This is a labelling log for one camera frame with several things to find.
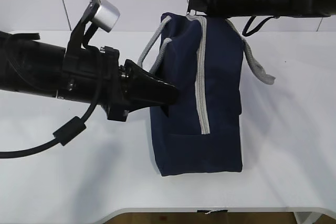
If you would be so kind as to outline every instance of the gray rope handle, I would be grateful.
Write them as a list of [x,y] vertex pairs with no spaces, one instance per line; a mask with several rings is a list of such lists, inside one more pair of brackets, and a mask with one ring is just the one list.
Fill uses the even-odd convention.
[[[147,57],[149,51],[152,49],[153,45],[155,44],[155,42],[158,40],[159,36],[162,33],[162,30],[164,29],[164,27],[168,24],[168,22],[172,19],[172,17],[167,16],[165,17],[160,26],[158,27],[158,29],[155,31],[153,37],[150,39],[150,41],[148,42],[148,44],[146,45],[145,49],[142,51],[139,59],[138,59],[138,66],[142,68],[143,62],[145,60],[145,58]],[[172,40],[170,38],[166,38],[160,48],[158,57],[155,60],[155,63],[153,64],[151,70],[149,71],[149,73],[155,73],[156,70],[158,69],[163,56],[164,56],[164,52],[167,48],[167,45],[171,42]]]
[[226,19],[230,27],[241,37],[243,43],[244,43],[244,53],[247,60],[247,63],[252,71],[252,73],[257,77],[261,82],[267,85],[273,85],[275,81],[275,77],[271,76],[269,74],[266,74],[265,69],[262,67],[262,65],[253,57],[252,50],[250,45],[247,43],[246,39],[242,37],[239,32],[237,31],[234,24]]

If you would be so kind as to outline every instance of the zipper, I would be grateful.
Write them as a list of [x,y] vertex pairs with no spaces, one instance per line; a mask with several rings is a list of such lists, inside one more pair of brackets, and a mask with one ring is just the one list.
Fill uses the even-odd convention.
[[187,15],[190,21],[197,20],[202,27],[202,38],[197,51],[197,73],[195,81],[196,108],[202,135],[210,134],[210,126],[205,98],[205,47],[207,20],[202,16]]

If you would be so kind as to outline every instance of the black cable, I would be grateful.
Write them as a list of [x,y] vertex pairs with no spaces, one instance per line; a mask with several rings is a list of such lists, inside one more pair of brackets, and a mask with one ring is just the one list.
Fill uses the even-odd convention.
[[259,23],[259,25],[257,25],[254,29],[252,29],[251,31],[248,32],[247,30],[250,28],[252,22],[256,19],[256,16],[251,17],[248,20],[246,26],[244,27],[242,35],[245,36],[245,37],[249,37],[249,36],[255,34],[256,32],[258,32],[263,27],[263,25],[267,21],[269,21],[270,19],[273,19],[273,18],[277,19],[277,18],[279,18],[279,16],[272,16],[272,17],[265,18],[262,22]]
[[13,34],[10,35],[3,44],[3,49],[5,50],[4,55],[6,56],[9,64],[15,70],[15,72],[24,80],[28,85],[32,86],[35,89],[43,90],[43,91],[56,91],[57,88],[50,87],[50,83],[44,83],[40,80],[33,77],[29,72],[21,67],[21,65],[17,62],[16,58],[14,57],[13,47],[10,49],[8,45],[11,40],[15,39],[26,39],[26,40],[39,40],[40,36],[38,33],[36,34]]
[[93,46],[88,46],[88,45],[84,45],[84,47],[88,50],[90,50],[92,53],[94,53],[96,55],[96,59],[97,59],[97,87],[96,87],[96,91],[94,93],[94,96],[92,98],[91,104],[88,107],[87,111],[84,113],[84,115],[81,117],[81,119],[83,120],[83,122],[86,122],[88,120],[88,118],[91,116],[91,114],[94,112],[98,101],[99,101],[99,97],[100,97],[100,93],[103,87],[103,73],[102,73],[102,55],[99,51],[99,49],[97,47],[93,47]]
[[31,156],[31,155],[43,152],[47,149],[50,149],[58,143],[59,141],[57,139],[53,139],[49,141],[48,143],[42,144],[34,148],[22,150],[22,151],[0,152],[0,158],[19,158],[19,157]]

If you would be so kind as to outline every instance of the white table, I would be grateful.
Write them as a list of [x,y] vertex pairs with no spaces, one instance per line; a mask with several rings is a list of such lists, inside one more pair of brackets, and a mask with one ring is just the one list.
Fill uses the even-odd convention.
[[[152,33],[99,32],[93,44],[136,60]],[[41,32],[65,46],[69,32]],[[127,123],[97,108],[66,147],[0,161],[0,223],[103,223],[123,212],[316,211],[336,218],[336,33],[258,33],[255,57],[277,77],[272,87],[243,66],[238,173],[161,177],[148,109]],[[157,49],[151,52],[153,61]],[[29,148],[87,104],[0,93],[0,149]]]

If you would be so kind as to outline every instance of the wooden floor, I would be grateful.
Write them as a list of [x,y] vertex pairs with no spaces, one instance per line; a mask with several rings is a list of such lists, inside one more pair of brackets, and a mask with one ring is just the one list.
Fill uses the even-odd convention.
[[[291,212],[226,213],[134,213],[122,214],[106,224],[297,224]],[[336,224],[322,216],[316,224]]]

